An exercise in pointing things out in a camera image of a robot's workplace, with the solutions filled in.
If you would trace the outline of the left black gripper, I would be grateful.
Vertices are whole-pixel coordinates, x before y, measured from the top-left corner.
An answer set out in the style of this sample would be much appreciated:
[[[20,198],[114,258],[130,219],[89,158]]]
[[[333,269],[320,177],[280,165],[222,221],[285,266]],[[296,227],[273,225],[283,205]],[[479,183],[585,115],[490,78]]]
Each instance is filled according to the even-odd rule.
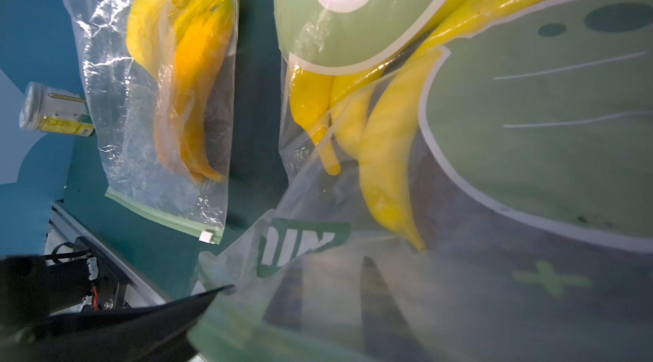
[[[1,261],[3,361],[190,361],[188,333],[230,286],[168,304],[54,314],[92,290],[86,261],[47,265],[41,256]]]

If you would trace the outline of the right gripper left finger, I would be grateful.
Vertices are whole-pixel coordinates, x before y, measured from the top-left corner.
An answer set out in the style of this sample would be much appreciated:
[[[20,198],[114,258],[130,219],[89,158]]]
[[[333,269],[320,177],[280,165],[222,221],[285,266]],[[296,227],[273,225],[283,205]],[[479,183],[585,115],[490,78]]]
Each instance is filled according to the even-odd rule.
[[[302,263],[292,263],[286,270],[263,317],[271,326],[289,331],[301,331],[304,304],[304,273]]]

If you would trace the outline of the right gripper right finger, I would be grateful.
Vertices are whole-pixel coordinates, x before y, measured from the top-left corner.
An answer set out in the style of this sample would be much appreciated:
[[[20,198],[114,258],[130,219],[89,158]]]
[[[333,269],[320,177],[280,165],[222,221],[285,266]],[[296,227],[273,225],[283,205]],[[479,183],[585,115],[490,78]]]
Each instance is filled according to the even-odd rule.
[[[360,294],[363,343],[368,355],[381,361],[432,361],[370,257],[363,258]]]

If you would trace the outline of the yellow banana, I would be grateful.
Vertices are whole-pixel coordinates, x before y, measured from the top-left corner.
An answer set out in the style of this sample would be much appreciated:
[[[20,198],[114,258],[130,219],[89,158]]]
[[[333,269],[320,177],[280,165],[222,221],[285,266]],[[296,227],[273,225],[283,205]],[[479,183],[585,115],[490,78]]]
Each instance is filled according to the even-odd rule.
[[[372,217],[416,250],[425,250],[426,244],[413,218],[409,157],[418,132],[423,86],[435,63],[443,58],[438,47],[543,1],[466,0],[457,5],[396,72],[375,105],[358,158],[362,195]]]

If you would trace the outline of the green printed zip bag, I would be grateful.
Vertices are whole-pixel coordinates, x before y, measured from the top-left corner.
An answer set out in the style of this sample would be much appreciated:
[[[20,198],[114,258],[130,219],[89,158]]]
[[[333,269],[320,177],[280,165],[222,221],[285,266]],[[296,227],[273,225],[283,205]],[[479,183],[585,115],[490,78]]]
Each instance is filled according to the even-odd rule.
[[[432,361],[651,360],[652,0],[546,0],[438,47],[409,157],[418,251],[370,214],[358,158],[433,31],[335,106],[337,175],[292,118],[282,55],[287,191],[198,260],[231,287],[189,332],[204,359],[381,361],[362,335],[370,257]],[[295,262],[301,331],[263,321]]]

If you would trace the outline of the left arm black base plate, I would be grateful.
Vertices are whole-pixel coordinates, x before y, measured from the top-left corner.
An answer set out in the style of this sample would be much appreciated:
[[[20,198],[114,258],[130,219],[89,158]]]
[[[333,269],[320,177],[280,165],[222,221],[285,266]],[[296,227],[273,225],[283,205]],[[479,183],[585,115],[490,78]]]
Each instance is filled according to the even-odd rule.
[[[127,275],[87,237],[56,246],[44,256],[49,312],[125,309]]]

